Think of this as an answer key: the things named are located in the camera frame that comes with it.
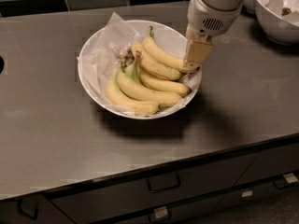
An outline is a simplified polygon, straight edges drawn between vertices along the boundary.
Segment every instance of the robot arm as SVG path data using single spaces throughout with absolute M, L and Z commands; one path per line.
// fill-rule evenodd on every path
M 211 37 L 222 35 L 239 15 L 244 0 L 191 0 L 185 63 L 200 64 L 212 49 Z

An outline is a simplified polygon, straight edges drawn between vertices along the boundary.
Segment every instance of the gray countertop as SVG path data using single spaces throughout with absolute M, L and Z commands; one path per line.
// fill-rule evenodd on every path
M 0 200 L 299 133 L 299 46 L 242 13 L 203 63 L 201 89 L 163 119 L 117 117 L 79 79 L 77 57 L 113 11 L 182 34 L 188 3 L 0 19 Z

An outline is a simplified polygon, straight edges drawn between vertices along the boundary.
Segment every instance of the bowl of bananas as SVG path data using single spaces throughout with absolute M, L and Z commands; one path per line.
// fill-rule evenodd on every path
M 129 119 L 158 119 L 186 107 L 202 76 L 200 67 L 183 62 L 186 38 L 155 21 L 112 25 L 91 36 L 78 57 L 79 79 L 94 101 Z

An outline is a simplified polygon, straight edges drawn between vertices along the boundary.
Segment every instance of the white label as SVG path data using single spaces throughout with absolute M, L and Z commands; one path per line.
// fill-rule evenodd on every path
M 286 179 L 286 181 L 288 183 L 296 183 L 296 182 L 298 182 L 298 178 L 293 173 L 286 174 L 283 177 Z
M 154 209 L 154 212 L 155 212 L 155 217 L 157 219 L 162 218 L 162 217 L 168 217 L 168 212 L 167 212 L 166 206 L 156 208 L 156 209 Z
M 253 195 L 253 191 L 252 190 L 246 190 L 242 192 L 242 198 L 247 198 L 247 197 L 251 197 Z

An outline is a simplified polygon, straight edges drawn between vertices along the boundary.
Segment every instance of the drawer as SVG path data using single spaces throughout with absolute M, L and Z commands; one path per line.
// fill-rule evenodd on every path
M 292 178 L 292 175 L 293 174 L 286 174 L 285 176 Z M 282 176 L 281 178 L 275 178 L 271 181 L 255 184 L 252 187 L 231 191 L 225 195 L 216 208 L 216 211 L 299 189 L 299 182 L 297 181 L 299 175 L 293 176 L 296 180 L 292 182 L 288 182 L 287 179 Z
M 237 185 L 299 170 L 299 143 L 262 150 Z
M 0 202 L 0 223 L 74 223 L 41 195 Z
M 214 161 L 51 200 L 78 224 L 105 220 L 230 188 L 254 157 Z
M 148 214 L 131 218 L 118 224 L 148 224 L 148 223 L 177 223 L 189 218 L 198 217 L 213 212 L 224 194 L 206 197 L 200 201 L 178 203 L 152 209 Z

